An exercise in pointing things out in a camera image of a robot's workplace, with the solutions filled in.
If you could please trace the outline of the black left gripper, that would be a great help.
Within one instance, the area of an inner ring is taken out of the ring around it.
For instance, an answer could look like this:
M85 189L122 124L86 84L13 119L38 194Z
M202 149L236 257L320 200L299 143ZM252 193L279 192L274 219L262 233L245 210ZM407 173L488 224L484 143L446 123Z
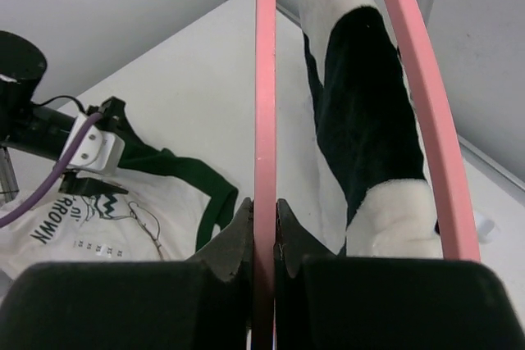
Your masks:
M95 123L98 129L115 133L125 143L133 143L135 132L127 120L125 105L126 103L119 98L111 97L99 106L83 108L78 104L77 108L82 115L89 116L97 111L102 113L102 119ZM1 112L1 146L56 161L62 153L73 124L72 116L56 111L46 103L30 102L10 115ZM100 179L65 173L59 193L76 200L106 194L126 195L128 191Z

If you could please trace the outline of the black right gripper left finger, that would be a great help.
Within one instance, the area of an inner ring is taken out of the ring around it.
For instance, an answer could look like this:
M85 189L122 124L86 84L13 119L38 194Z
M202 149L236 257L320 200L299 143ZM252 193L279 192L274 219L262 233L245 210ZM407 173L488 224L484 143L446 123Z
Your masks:
M185 261L39 263L1 306L4 349L243 349L253 202Z

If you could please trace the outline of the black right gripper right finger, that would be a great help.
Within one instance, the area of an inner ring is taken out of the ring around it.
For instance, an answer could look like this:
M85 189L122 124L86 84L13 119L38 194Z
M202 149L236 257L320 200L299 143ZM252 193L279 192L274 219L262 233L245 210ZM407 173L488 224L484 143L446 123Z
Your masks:
M518 349L499 278L472 261L338 257L276 204L279 349Z

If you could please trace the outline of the white and green t shirt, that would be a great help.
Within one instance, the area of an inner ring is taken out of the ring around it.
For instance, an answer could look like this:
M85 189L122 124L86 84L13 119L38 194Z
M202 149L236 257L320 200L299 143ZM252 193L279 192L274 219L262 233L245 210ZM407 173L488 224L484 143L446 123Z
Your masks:
M126 141L116 174L125 193L52 189L1 229L1 272L15 279L49 261L177 261L228 226L237 188L203 161Z

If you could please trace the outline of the pink plastic hanger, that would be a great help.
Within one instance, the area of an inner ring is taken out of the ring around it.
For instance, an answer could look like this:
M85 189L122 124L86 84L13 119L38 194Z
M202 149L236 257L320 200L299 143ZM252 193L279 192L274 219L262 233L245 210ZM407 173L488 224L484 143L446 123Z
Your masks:
M252 349L274 342L276 0L256 0Z

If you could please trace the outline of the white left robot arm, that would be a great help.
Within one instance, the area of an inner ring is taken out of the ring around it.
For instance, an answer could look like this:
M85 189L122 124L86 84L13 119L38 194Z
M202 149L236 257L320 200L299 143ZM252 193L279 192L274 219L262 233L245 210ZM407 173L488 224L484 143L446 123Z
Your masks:
M68 116L46 102L33 102L34 91L47 70L44 54L30 41L7 31L1 32L1 146L58 161L87 118L102 115L88 131L71 162L60 175L60 192L82 197L127 194L120 186L84 177L81 171L101 176L113 174L121 159L130 128L125 102L111 97L99 106L83 107Z

